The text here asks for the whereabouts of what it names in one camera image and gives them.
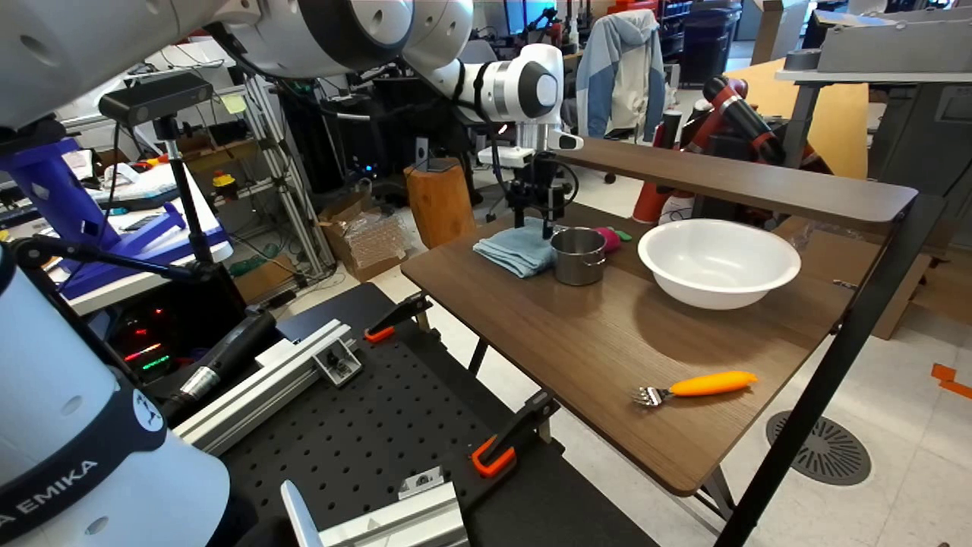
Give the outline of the red robot arm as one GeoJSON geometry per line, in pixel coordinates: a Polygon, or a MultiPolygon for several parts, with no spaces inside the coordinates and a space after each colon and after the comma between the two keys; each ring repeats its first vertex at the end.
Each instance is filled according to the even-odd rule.
{"type": "MultiPolygon", "coordinates": [[[[747,104],[747,81],[713,75],[703,85],[706,99],[689,118],[666,116],[654,129],[655,150],[783,165],[783,121],[767,118],[747,104]]],[[[638,225],[666,225],[706,212],[706,201],[655,182],[644,182],[632,218],[638,225]]]]}

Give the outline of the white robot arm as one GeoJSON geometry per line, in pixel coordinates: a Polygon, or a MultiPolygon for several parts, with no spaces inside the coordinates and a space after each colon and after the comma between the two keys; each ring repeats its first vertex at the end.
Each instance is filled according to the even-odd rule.
{"type": "Polygon", "coordinates": [[[41,150],[63,169],[61,107],[192,33],[269,75],[320,78],[400,62],[483,121],[513,121],[513,159],[562,138],[562,54],[465,64],[475,0],[0,0],[2,173],[41,150]]]}

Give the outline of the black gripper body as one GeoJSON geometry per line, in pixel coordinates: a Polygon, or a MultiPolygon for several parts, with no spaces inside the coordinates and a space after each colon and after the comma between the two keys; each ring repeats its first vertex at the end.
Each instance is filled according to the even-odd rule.
{"type": "Polygon", "coordinates": [[[535,160],[513,173],[511,208],[526,212],[528,208],[545,215],[558,215],[568,201],[568,179],[555,160],[535,160]]]}

